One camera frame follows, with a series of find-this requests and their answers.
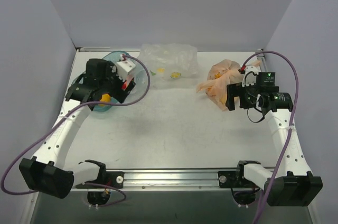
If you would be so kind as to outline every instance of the yellow object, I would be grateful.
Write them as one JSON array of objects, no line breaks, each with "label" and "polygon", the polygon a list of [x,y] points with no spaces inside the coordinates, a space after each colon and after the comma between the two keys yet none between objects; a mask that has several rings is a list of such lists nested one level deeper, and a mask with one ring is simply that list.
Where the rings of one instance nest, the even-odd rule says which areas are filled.
[{"label": "yellow object", "polygon": [[110,95],[108,95],[108,94],[103,94],[100,101],[110,102]]},{"label": "yellow object", "polygon": [[171,73],[171,78],[173,79],[178,79],[181,76],[179,72],[172,72]]},{"label": "yellow object", "polygon": [[163,67],[157,68],[157,72],[164,72],[164,68]]}]

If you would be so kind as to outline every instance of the white metal surface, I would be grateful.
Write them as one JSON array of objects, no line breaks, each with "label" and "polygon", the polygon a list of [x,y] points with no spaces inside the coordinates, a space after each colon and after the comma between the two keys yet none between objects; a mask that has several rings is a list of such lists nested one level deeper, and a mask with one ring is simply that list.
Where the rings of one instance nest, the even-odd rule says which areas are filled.
[{"label": "white metal surface", "polygon": [[[80,104],[79,101],[64,101],[55,124],[57,124],[70,110]],[[49,136],[40,148],[33,154],[36,161],[41,163],[54,162],[54,166],[63,169],[64,162],[73,140],[81,127],[83,121],[91,113],[88,106],[84,106],[75,111],[65,122],[63,122],[55,132]]]},{"label": "white metal surface", "polygon": [[[78,52],[69,85],[90,58],[108,52]],[[274,166],[277,156],[265,122],[251,123],[246,111],[220,111],[195,86],[223,59],[243,63],[252,52],[199,52],[200,74],[179,79],[177,88],[154,89],[138,104],[91,113],[69,150],[66,167],[85,159],[111,169],[236,167],[239,160]],[[184,80],[187,88],[180,88]],[[137,98],[136,93],[126,102]]]}]

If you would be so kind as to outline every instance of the table surface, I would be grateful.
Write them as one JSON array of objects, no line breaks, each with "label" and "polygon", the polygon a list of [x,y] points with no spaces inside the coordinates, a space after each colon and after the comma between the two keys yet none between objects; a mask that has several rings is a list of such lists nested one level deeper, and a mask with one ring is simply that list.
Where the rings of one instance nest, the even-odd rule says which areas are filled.
[{"label": "table surface", "polygon": [[[90,58],[109,52],[77,52],[69,85]],[[138,52],[130,52],[137,57]],[[199,52],[200,74],[178,79],[177,87],[152,87],[139,103],[93,112],[84,121],[68,152],[66,167],[92,159],[110,169],[188,169],[236,167],[239,160],[274,166],[273,140],[265,122],[254,124],[247,111],[221,111],[205,93],[196,94],[214,64],[223,59],[243,63],[251,52]],[[135,93],[126,102],[137,98]],[[258,118],[254,110],[249,112]]]}]

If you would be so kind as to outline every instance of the screw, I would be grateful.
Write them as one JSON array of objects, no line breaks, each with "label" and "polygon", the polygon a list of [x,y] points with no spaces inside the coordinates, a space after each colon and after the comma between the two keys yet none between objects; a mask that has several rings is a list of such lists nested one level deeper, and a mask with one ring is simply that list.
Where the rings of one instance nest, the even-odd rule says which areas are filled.
[{"label": "screw", "polygon": [[219,180],[220,180],[221,183],[225,183],[227,181],[227,178],[226,178],[225,175],[222,175],[222,176],[219,177]]},{"label": "screw", "polygon": [[123,177],[122,176],[116,177],[116,182],[119,184],[123,183]]}]

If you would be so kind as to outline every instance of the black clamp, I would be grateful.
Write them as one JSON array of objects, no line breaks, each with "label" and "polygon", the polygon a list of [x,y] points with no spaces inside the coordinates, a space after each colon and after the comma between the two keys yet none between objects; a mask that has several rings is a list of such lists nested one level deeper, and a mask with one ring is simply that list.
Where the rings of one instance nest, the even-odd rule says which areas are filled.
[{"label": "black clamp", "polygon": [[236,170],[218,172],[220,188],[255,188],[256,185],[244,178],[244,166],[247,164],[260,164],[257,161],[239,161]]}]

